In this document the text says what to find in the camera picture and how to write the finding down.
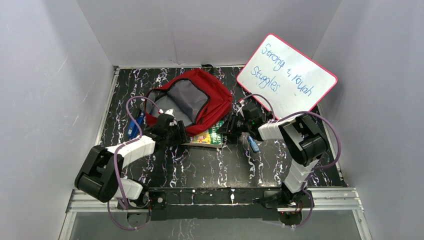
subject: blue plug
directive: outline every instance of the blue plug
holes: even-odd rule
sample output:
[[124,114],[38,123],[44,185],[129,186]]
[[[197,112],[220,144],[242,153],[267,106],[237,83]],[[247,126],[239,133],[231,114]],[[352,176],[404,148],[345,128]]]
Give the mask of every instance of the blue plug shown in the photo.
[[253,137],[248,136],[247,137],[247,141],[249,142],[250,148],[252,149],[252,151],[254,153],[258,153],[259,152],[259,146],[258,144],[255,142],[255,140],[253,139]]

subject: black bracket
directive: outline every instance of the black bracket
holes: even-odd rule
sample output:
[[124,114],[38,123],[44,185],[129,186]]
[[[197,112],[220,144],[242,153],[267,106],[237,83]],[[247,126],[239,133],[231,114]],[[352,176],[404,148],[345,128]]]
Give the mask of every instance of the black bracket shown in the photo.
[[[118,171],[121,172],[124,158],[117,155]],[[114,154],[97,145],[91,148],[78,175],[75,187],[102,203],[108,202],[118,190],[115,176]]]

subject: book cover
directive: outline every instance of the book cover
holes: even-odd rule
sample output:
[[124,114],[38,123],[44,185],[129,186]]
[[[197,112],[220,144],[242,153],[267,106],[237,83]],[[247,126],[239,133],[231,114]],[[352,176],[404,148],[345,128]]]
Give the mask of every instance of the book cover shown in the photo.
[[190,137],[190,142],[184,143],[183,145],[221,148],[223,146],[223,135],[218,134],[217,130],[223,124],[224,121],[218,121],[208,130]]

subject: table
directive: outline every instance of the table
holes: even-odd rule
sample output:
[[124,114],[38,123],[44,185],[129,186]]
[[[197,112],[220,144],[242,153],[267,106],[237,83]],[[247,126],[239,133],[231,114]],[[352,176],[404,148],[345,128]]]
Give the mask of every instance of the table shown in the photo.
[[[127,100],[145,96],[150,89],[193,68],[133,68],[120,69],[105,119],[100,144],[107,147],[127,141],[130,118],[125,110]],[[248,93],[236,83],[241,67],[214,67],[213,74],[234,95],[233,102]],[[256,102],[253,98],[247,102]],[[141,108],[138,100],[132,106]],[[316,124],[324,131],[323,123]],[[260,152],[253,153],[246,135],[237,140],[224,139],[222,149],[197,146],[164,146],[153,155],[135,161],[123,169],[123,174],[149,187],[218,188],[277,187],[289,172],[292,158],[282,140],[258,143]],[[326,152],[318,165],[332,162],[333,153]],[[336,166],[316,171],[308,186],[346,187]]]

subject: white backdrop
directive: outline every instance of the white backdrop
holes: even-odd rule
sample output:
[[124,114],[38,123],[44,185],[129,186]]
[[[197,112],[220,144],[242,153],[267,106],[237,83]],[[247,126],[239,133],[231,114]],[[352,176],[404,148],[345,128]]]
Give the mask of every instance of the white backdrop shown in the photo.
[[374,240],[424,236],[424,3],[344,0],[313,57],[338,77],[321,101]]
[[342,0],[77,0],[113,65],[245,64],[274,33],[312,57]]
[[75,0],[0,4],[0,239],[58,239],[113,67]]

